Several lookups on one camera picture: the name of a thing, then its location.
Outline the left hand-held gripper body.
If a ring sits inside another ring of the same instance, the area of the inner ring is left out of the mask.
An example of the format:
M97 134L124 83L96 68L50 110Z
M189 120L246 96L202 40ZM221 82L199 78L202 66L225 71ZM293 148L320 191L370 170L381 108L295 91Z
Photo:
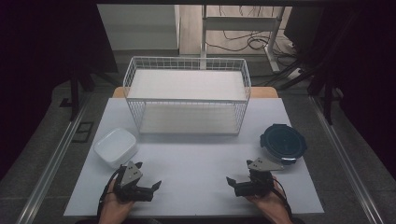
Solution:
M132 161L120 166L113 192L121 203L152 201L154 191L151 188L137 186L142 176L142 172L134 166Z

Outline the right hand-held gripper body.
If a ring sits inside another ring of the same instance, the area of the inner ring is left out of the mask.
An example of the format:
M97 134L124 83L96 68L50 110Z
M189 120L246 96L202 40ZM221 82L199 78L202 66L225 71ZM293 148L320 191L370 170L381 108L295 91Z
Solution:
M284 167L265 158L258 158L248 167L249 181L237 183L233 188L237 197L266 196L274 188L272 171L281 171Z

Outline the white square lidded container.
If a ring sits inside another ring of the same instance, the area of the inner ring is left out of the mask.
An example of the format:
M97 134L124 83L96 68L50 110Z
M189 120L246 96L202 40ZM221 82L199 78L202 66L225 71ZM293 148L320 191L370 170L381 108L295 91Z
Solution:
M108 166L118 168L136 154L136 144L130 132L116 128L97 141L93 149Z

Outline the round container dark blue lid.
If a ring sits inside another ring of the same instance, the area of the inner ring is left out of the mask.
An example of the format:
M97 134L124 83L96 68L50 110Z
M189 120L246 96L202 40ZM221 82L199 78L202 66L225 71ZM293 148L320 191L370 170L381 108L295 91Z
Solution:
M273 124L260 136L260 145L281 164L291 165L307 150L304 137L287 124Z

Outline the white wire basket rack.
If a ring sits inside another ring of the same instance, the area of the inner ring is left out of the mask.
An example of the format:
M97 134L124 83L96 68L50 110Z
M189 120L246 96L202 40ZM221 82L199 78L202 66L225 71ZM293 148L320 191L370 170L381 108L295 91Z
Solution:
M134 56L123 80L142 134L237 135L250 93L243 59Z

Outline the person's right hand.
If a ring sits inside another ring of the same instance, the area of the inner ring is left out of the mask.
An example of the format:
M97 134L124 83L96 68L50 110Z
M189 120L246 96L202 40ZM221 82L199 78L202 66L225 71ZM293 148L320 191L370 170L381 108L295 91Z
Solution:
M275 193L265 197L248 196L247 200L260 209L271 224L292 224L286 205Z

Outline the person's left hand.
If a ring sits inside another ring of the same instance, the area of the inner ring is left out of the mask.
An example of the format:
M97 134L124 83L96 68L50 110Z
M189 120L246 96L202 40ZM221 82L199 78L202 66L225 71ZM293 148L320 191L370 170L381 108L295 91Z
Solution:
M119 202L116 194L113 192L114 183L114 180L110 182L98 224L121 224L133 209L134 202Z

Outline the white table cover sheet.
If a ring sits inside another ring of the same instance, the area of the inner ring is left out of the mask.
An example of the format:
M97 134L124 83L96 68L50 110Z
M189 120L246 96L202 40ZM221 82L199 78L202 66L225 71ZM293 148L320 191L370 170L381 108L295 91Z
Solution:
M132 217L252 217L260 212L242 197L235 197L226 176L248 180L247 160L266 156L260 135L274 123L290 125L282 99L250 99L237 136L140 135L132 161L142 161L139 186L162 181L152 202L137 203ZM93 145L115 128L137 134L124 99L110 98ZM64 211L67 217L95 216L99 197L114 169L93 146ZM273 172L286 191L294 214L323 213L313 181L300 158L283 171Z

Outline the wooden table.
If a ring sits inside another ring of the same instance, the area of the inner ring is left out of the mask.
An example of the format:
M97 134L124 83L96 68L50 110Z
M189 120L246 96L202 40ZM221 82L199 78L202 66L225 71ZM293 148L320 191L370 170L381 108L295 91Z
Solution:
M123 98L123 87L117 87L112 95L113 98ZM278 94L273 87L252 87L251 98L277 98Z

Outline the black stand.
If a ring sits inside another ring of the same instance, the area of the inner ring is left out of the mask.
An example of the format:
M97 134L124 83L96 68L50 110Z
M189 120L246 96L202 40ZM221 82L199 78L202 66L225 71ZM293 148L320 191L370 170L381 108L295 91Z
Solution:
M332 90L334 87L335 73L326 63L320 63L312 71L314 77L307 91L310 95L318 95L324 90L323 116L329 125L332 125Z
M79 87L82 87L84 91L93 91L95 84L91 77L91 74L97 75L99 78L112 84L115 87L120 85L120 82L115 78L111 77L108 73L103 72L89 64L83 64L80 66L74 65L68 70L70 80L70 97L63 98L60 107L70 107L71 116L70 120L73 121L79 112Z

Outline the white cabinet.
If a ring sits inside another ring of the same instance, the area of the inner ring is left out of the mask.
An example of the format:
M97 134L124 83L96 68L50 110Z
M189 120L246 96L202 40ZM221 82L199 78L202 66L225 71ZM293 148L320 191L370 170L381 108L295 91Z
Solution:
M179 5L98 4L113 50L179 49Z

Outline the metal floor rail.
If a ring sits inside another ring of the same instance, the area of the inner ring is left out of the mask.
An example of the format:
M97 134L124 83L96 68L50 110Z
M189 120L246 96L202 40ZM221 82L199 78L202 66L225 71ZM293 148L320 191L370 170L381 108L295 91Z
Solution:
M320 101L317 97L309 96L308 97L311 105L314 107L314 110L318 116L318 120L321 123L326 135L330 139L332 144L332 148L335 151L335 154L346 173L346 177L348 182L350 183L355 195L359 203L361 204L362 210L366 215L367 219L371 224L386 224L385 219L382 218L378 207L375 204L375 201L363 184L360 175L358 174L355 166L353 165L351 159L347 155L347 151L342 145L342 142L335 131L334 127L326 120L325 116L323 115L323 107L320 104Z
M69 122L61 141L49 158L49 162L35 184L25 206L21 210L21 213L16 220L16 224L33 224L36 214L49 191L50 185L58 172L58 169L64 159L64 155L78 129L78 125L85 114L87 104L91 98L92 95L90 93L84 93L82 95L80 110L77 112L74 120Z

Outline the white metal desk frame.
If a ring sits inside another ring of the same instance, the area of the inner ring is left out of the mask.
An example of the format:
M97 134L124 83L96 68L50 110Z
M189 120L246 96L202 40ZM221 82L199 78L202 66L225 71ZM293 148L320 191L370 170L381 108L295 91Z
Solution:
M272 18L252 17L208 17L207 6L202 5L202 41L200 56L206 57L206 32L207 31L258 31L269 32L269 41L264 47L268 62L274 73L280 69L274 55L276 37L283 19L285 7L281 7L277 15Z

